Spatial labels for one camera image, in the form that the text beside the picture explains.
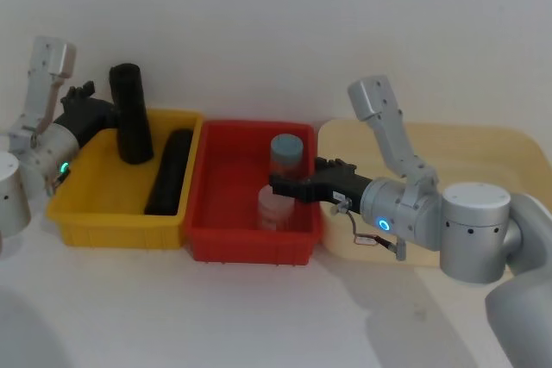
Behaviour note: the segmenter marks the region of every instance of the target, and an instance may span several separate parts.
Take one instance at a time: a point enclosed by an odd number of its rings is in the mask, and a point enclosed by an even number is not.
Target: gray cylinder
[[[0,152],[0,234],[3,237],[17,234],[30,220],[19,161],[10,153]]]
[[[453,184],[442,193],[441,269],[475,284],[500,279],[510,194],[492,184]]]

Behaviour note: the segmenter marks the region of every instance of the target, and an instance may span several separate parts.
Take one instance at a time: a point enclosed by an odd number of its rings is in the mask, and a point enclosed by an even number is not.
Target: gray lid
[[[303,158],[303,142],[296,135],[276,135],[270,142],[270,157],[281,165],[296,165]]]

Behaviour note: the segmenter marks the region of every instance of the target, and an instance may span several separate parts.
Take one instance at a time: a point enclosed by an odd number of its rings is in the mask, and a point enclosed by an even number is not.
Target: red plastic bin
[[[304,143],[301,172],[314,173],[311,126],[213,121],[203,126],[185,227],[193,258],[205,262],[306,265],[322,234],[318,203],[296,202],[290,228],[258,229],[257,197],[268,183],[270,141],[295,134]]]

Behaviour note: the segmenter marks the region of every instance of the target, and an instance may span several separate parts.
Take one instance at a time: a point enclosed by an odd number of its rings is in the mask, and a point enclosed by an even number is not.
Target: black cylinder
[[[154,157],[152,135],[147,122],[140,67],[121,64],[110,69],[111,97],[119,118],[117,147],[119,157],[140,164]]]

